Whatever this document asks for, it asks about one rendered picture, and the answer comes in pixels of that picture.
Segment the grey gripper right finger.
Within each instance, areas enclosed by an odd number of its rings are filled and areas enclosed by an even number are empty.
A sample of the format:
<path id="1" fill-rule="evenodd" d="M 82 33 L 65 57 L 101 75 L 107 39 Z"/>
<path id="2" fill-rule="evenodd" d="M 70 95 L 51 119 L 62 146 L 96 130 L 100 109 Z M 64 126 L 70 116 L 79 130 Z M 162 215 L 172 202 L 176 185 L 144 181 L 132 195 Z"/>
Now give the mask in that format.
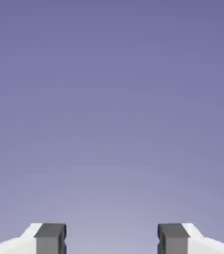
<path id="1" fill-rule="evenodd" d="M 224 243 L 205 237 L 193 223 L 159 223 L 157 254 L 224 254 Z"/>

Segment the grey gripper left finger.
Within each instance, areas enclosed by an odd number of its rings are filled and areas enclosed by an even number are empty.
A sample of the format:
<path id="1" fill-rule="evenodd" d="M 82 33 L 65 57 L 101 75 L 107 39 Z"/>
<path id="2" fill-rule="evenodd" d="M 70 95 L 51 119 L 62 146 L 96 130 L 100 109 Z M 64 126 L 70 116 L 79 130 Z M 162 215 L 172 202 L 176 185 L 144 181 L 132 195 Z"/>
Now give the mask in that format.
<path id="1" fill-rule="evenodd" d="M 31 223 L 19 237 L 0 243 L 0 254 L 66 254 L 64 223 Z"/>

